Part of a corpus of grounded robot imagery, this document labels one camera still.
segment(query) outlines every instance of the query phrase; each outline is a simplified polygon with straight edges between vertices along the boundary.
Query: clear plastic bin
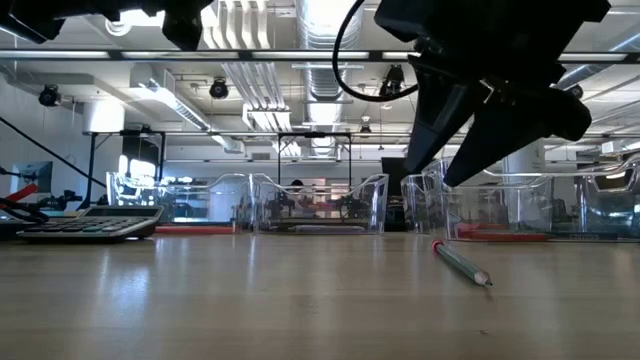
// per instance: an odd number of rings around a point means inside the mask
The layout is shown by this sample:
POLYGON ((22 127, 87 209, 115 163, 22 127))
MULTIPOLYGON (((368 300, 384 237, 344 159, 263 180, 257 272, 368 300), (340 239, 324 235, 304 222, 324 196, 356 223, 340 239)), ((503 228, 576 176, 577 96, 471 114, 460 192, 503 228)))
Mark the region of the clear plastic bin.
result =
POLYGON ((453 189, 442 183, 448 161, 434 162, 423 174, 430 189, 429 226, 445 229, 441 233, 448 239, 500 231, 595 241, 640 237, 640 155, 622 164, 574 172, 504 174, 485 170, 482 178, 495 185, 465 183, 453 189), (479 213, 472 209, 482 209, 480 219, 474 219, 477 216, 473 214, 479 213), (532 216, 537 212, 540 216, 534 221, 532 216))
POLYGON ((452 188, 443 182, 447 165, 448 160, 439 161, 423 172, 434 236, 473 240, 551 231, 551 177, 484 181, 479 176, 452 188))
MULTIPOLYGON (((563 219, 567 211, 556 209, 554 229, 640 237, 639 165, 640 156, 636 155, 620 165, 598 166, 573 174, 577 211, 563 219)), ((557 202, 557 207, 564 207, 557 202)))
POLYGON ((208 185, 169 185, 107 174, 110 205, 161 205, 163 223, 219 224, 248 230, 253 219, 250 175, 224 174, 208 185))
POLYGON ((400 182, 407 230, 418 234, 429 232, 427 195, 422 175, 409 175, 400 182))
POLYGON ((256 231, 379 234, 384 231, 388 175, 347 186, 281 186, 253 174, 256 231))

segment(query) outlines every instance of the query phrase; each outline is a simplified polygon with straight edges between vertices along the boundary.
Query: person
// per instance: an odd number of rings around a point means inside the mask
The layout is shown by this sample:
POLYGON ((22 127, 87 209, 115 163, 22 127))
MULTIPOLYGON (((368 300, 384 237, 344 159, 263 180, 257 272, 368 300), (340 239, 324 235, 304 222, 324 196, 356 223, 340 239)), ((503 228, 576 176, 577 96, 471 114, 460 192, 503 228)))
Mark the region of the person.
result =
MULTIPOLYGON (((291 186, 304 186, 302 180, 295 179, 291 182, 291 186)), ((291 189, 292 192, 300 192, 302 189, 291 189)), ((313 199, 308 197, 307 195, 298 196, 297 203, 300 204, 303 208, 308 208, 310 204, 313 204, 313 199)))

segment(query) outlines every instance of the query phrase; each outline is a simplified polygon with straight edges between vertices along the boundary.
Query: wooden table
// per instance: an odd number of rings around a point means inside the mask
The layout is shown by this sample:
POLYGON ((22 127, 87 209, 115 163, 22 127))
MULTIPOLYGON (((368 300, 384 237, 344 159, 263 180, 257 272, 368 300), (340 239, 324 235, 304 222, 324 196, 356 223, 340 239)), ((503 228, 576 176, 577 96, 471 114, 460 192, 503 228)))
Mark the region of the wooden table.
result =
POLYGON ((638 359, 637 244, 413 235, 0 243, 0 359, 638 359))

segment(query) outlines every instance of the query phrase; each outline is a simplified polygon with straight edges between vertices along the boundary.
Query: black cable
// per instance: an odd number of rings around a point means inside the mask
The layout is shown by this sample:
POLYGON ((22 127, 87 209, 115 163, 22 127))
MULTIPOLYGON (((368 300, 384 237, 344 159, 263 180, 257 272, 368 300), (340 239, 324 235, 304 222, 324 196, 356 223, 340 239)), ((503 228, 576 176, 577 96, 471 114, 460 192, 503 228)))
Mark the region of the black cable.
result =
POLYGON ((38 224, 46 223, 47 221, 49 221, 49 217, 47 215, 41 213, 40 211, 29 209, 28 207, 15 201, 0 198, 0 205, 5 206, 4 208, 0 209, 0 211, 4 211, 7 214, 15 217, 16 219, 38 224), (23 215, 14 210, 24 211, 29 215, 23 215))
POLYGON ((336 42, 333 45, 333 54, 331 56, 331 67, 333 68, 333 75, 335 75, 338 85, 340 85, 340 87, 344 92, 353 96, 354 98, 368 101, 368 102, 389 102, 389 101, 400 99, 402 97, 405 97, 415 92, 416 90, 418 90, 417 84, 411 86, 410 88, 404 89, 401 92, 394 95, 371 96, 371 95, 361 94, 351 89, 349 85, 347 85, 344 81, 342 81, 342 78, 340 77, 340 71, 338 70, 338 53, 340 52, 342 37, 344 37, 345 31, 347 31, 347 26, 349 26, 351 19, 353 18, 353 16, 356 14, 356 11, 358 11, 358 9, 360 8, 360 6, 362 6, 363 3, 364 3, 364 0, 356 0, 356 2, 353 3, 353 6, 351 7, 351 9, 349 9, 347 16, 345 16, 344 21, 342 21, 342 25, 340 26, 340 30, 338 31, 338 36, 336 38, 336 42))
POLYGON ((5 125, 7 125, 8 127, 11 128, 11 130, 17 132, 18 134, 20 134, 23 138, 31 141, 31 143, 37 147, 39 147, 40 149, 44 150, 45 152, 47 152, 49 155, 53 156, 54 158, 62 161, 65 165, 67 165, 68 167, 72 168, 73 170, 75 170, 78 174, 84 176, 85 178, 93 181, 94 183, 102 186, 103 188, 106 188, 107 185, 105 185, 102 181, 97 180, 91 176, 89 176, 89 174, 85 173, 84 171, 80 170, 77 166, 73 165, 72 163, 68 162, 67 160, 63 159, 60 155, 54 153, 53 151, 49 150, 49 148, 47 148, 46 146, 40 144, 39 142, 35 141, 33 138, 31 138, 29 135, 23 133, 20 129, 18 129, 17 127, 13 126, 13 124, 11 124, 10 122, 8 122, 7 120, 5 120, 4 118, 2 118, 0 116, 0 121, 3 122, 5 125))

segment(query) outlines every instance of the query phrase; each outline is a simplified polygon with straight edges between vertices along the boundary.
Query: calculator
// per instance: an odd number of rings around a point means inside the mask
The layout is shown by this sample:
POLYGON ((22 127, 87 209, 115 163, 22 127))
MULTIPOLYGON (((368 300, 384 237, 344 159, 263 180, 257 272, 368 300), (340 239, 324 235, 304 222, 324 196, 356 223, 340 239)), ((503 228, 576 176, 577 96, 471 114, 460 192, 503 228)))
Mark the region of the calculator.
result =
POLYGON ((18 233, 32 242, 116 242, 151 236, 162 206, 96 206, 69 220, 52 220, 18 233))

